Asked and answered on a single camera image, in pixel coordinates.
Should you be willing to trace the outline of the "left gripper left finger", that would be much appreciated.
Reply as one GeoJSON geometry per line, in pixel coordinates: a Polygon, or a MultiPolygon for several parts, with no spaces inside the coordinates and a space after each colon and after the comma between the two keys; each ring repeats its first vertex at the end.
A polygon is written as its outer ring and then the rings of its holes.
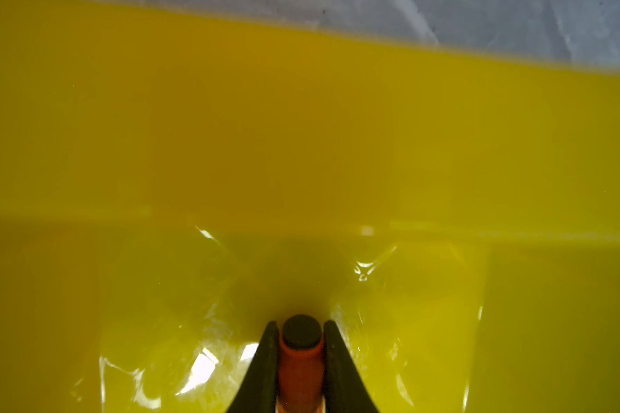
{"type": "Polygon", "coordinates": [[[279,328],[268,323],[227,413],[274,413],[277,409],[279,328]]]}

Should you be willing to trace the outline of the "red black screwdriver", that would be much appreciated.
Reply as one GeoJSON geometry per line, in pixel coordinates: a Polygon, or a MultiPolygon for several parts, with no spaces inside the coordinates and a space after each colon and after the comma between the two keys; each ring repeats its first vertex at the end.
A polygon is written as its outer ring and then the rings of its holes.
{"type": "Polygon", "coordinates": [[[325,356],[320,323],[294,315],[283,324],[278,344],[277,410],[321,412],[325,356]]]}

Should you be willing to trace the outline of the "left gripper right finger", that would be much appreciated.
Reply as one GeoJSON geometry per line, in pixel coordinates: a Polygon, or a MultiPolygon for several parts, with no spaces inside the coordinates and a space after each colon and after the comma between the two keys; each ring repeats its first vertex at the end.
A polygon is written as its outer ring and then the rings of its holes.
{"type": "Polygon", "coordinates": [[[377,413],[337,323],[324,324],[325,377],[323,392],[328,413],[377,413]]]}

